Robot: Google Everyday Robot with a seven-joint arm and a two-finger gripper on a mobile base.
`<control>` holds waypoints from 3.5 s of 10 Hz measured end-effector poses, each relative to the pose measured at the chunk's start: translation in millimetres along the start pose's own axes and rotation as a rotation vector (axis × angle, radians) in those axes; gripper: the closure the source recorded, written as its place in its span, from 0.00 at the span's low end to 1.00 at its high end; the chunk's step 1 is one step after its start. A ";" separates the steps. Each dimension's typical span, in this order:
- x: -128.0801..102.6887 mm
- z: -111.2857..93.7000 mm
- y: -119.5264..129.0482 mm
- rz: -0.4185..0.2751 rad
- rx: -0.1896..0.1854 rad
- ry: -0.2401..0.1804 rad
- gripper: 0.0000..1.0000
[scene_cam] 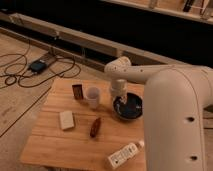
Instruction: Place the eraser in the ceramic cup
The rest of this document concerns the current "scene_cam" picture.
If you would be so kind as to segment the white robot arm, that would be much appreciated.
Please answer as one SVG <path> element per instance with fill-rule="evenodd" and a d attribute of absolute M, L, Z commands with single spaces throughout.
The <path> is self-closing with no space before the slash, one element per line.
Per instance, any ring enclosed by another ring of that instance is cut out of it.
<path fill-rule="evenodd" d="M 213 105 L 213 69 L 189 64 L 134 66 L 127 57 L 105 65 L 112 79 L 144 86 L 147 171 L 207 171 L 203 110 Z"/>

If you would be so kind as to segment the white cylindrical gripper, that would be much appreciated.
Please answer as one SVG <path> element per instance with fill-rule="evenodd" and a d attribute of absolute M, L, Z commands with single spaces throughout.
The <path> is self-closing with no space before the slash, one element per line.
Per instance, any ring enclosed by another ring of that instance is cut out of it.
<path fill-rule="evenodd" d="M 115 100 L 117 97 L 125 99 L 127 96 L 127 81 L 124 79 L 113 79 L 110 85 L 111 99 Z"/>

